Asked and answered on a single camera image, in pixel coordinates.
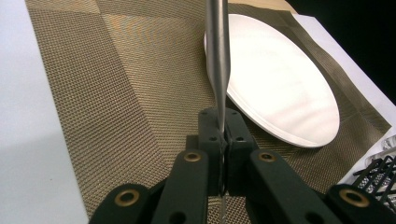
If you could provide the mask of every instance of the black background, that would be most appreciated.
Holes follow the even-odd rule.
[[[315,17],[396,105],[396,7],[391,1],[287,0],[299,13]]]

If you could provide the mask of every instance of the brown mesh placemat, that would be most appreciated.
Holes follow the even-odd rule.
[[[88,215],[117,185],[151,187],[166,177],[185,136],[197,134],[198,111],[214,104],[204,1],[26,2]],[[289,145],[245,118],[261,148],[279,152],[308,185],[325,191],[389,125],[289,12],[244,5],[230,5],[229,12],[290,38],[331,86],[341,126],[325,147]],[[228,205],[230,222],[247,222],[243,199]],[[218,212],[219,201],[210,200],[210,223]]]

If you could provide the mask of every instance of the black bracket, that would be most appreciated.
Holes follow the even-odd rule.
[[[147,189],[112,190],[90,223],[206,223],[207,197],[245,196],[252,223],[396,223],[372,195],[349,185],[320,198],[272,150],[259,149],[242,116],[226,110],[224,138],[216,108],[199,113],[198,135],[187,136],[168,178]]]

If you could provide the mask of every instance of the metal rod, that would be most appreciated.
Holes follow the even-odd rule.
[[[215,94],[219,131],[222,135],[231,71],[227,7],[227,0],[206,0],[206,69]]]

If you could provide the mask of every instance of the white table surface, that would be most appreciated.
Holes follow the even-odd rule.
[[[396,126],[396,106],[312,17],[294,15]],[[384,137],[396,134],[392,127]],[[379,142],[367,153],[380,150]],[[363,168],[358,162],[351,170]],[[341,182],[350,181],[351,172]],[[0,223],[87,223],[35,32],[23,0],[0,0]]]

